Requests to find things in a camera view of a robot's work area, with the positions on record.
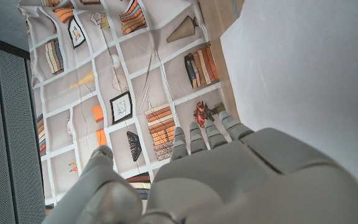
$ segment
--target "printed bookshelf backdrop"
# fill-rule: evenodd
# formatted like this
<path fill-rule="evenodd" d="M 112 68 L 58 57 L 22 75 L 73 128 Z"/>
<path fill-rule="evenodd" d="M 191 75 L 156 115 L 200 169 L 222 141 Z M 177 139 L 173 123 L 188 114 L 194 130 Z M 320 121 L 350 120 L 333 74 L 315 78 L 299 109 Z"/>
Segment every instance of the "printed bookshelf backdrop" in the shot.
<path fill-rule="evenodd" d="M 147 173 L 152 182 L 170 160 L 175 127 L 187 139 L 192 121 L 214 119 L 224 130 L 211 112 L 225 102 L 196 1 L 22 0 L 19 9 L 46 205 L 58 203 L 100 145 L 113 150 L 123 178 Z"/>

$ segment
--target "wooden table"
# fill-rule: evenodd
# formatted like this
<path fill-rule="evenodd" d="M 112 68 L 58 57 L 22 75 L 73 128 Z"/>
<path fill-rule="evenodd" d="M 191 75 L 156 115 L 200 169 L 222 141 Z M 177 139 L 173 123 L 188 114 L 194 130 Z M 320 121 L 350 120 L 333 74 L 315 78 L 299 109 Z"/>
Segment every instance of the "wooden table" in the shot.
<path fill-rule="evenodd" d="M 238 18 L 245 0 L 200 0 L 209 42 L 218 69 L 227 111 L 239 119 L 233 89 L 223 56 L 221 36 Z"/>

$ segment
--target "framed picture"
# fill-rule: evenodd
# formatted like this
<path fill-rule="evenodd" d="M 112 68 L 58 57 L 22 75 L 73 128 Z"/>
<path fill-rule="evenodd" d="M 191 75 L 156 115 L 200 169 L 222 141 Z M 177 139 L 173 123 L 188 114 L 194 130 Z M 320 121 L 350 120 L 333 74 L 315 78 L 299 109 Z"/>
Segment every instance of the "framed picture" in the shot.
<path fill-rule="evenodd" d="M 132 117 L 132 100 L 129 91 L 110 100 L 112 123 Z"/>
<path fill-rule="evenodd" d="M 74 17 L 72 17 L 68 22 L 68 33 L 71 41 L 73 42 L 74 49 L 85 42 L 84 33 L 82 33 L 82 30 Z"/>

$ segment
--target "white wall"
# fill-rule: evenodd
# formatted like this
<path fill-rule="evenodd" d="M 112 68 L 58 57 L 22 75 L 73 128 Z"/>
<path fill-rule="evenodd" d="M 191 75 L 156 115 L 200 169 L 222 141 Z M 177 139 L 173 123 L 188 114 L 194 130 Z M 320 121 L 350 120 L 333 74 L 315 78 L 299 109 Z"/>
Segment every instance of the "white wall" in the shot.
<path fill-rule="evenodd" d="M 221 38 L 241 121 L 358 179 L 358 1 L 246 0 L 241 13 Z"/>

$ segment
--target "cone-shaped object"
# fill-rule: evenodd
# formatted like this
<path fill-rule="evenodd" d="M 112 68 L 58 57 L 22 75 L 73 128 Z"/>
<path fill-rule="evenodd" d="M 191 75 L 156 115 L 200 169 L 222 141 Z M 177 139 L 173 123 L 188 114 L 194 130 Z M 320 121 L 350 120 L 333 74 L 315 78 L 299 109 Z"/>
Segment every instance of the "cone-shaped object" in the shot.
<path fill-rule="evenodd" d="M 80 85 L 85 85 L 93 82 L 94 82 L 94 75 L 93 75 L 93 70 L 91 70 L 78 83 L 71 85 L 70 89 L 72 90 Z"/>
<path fill-rule="evenodd" d="M 175 40 L 179 40 L 185 37 L 189 37 L 196 34 L 196 27 L 198 26 L 197 18 L 191 19 L 190 16 L 186 16 L 183 22 L 176 28 L 171 35 L 167 38 L 167 42 L 170 43 Z"/>

